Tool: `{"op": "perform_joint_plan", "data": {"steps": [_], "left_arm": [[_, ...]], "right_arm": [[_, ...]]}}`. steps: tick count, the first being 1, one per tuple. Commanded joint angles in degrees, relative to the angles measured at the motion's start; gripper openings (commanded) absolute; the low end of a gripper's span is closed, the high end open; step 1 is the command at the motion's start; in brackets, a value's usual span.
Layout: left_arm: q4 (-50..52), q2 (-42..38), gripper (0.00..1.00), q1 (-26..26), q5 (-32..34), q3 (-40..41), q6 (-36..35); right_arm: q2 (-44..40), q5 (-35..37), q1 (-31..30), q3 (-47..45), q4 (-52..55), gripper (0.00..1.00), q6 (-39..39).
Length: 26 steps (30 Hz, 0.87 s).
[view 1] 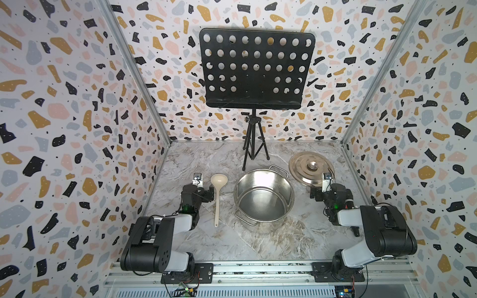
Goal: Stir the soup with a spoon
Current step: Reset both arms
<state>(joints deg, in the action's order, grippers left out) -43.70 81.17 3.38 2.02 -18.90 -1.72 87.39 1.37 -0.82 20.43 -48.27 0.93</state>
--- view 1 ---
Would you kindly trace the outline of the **stainless steel pot lid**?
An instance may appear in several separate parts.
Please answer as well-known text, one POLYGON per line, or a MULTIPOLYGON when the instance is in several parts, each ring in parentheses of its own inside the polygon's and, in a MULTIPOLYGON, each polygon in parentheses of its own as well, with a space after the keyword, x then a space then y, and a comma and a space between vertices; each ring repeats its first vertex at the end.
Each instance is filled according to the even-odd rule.
POLYGON ((322 188, 322 174, 331 172, 335 181, 335 171, 331 162, 319 153, 302 151, 292 156, 289 172, 298 182, 322 188))

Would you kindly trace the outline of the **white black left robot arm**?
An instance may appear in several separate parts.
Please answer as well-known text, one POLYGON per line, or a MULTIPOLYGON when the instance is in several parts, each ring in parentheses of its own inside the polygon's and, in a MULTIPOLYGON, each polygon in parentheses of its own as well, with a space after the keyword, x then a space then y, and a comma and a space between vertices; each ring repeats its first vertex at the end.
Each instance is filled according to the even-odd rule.
POLYGON ((192 275, 194 256, 174 251, 173 237, 196 228, 202 204, 212 202, 214 193, 214 186, 205 189, 189 184, 182 188, 180 207, 174 214, 139 217, 131 227, 120 257, 121 269, 141 276, 150 273, 192 275))

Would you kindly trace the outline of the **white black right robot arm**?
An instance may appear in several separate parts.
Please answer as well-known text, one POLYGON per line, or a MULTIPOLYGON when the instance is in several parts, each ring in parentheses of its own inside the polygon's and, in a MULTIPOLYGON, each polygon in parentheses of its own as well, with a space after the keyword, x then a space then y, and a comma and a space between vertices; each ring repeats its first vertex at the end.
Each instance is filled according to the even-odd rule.
POLYGON ((364 282, 366 265, 417 252, 417 240, 395 206, 355 207, 352 192, 337 183, 321 188, 312 186, 310 198, 325 204, 324 214, 334 226, 350 227, 354 235, 362 229, 364 234, 356 245, 336 251, 331 261, 314 262, 311 275, 315 282, 364 282))

